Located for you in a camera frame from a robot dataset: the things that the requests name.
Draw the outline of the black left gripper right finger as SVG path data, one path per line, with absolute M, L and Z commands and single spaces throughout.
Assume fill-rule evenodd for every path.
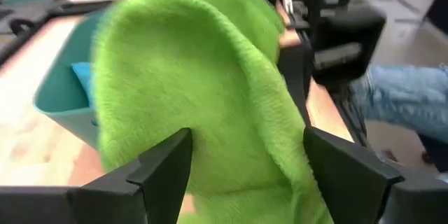
M 371 150 L 306 127 L 304 149 L 334 224 L 378 224 L 400 172 Z

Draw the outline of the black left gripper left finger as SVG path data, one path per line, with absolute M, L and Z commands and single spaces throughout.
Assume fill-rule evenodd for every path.
M 136 159 L 67 192 L 76 224 L 176 224 L 193 155 L 180 129 Z

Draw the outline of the green microfiber towel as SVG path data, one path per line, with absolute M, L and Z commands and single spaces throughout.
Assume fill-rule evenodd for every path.
M 277 68 L 282 18 L 267 0 L 123 0 L 96 32 L 99 152 L 112 170 L 192 131 L 179 224 L 333 224 Z

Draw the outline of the blue microfiber towel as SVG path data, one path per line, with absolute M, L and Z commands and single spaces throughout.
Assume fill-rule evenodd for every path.
M 76 62 L 71 65 L 73 72 L 82 85 L 90 107 L 94 107 L 95 103 L 92 96 L 92 82 L 89 62 Z

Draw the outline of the teal plastic basket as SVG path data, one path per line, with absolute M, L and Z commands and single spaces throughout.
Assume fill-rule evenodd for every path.
M 90 13 L 74 27 L 34 98 L 39 112 L 94 149 L 98 136 L 95 108 L 73 66 L 90 63 L 93 35 L 103 16 L 102 11 Z

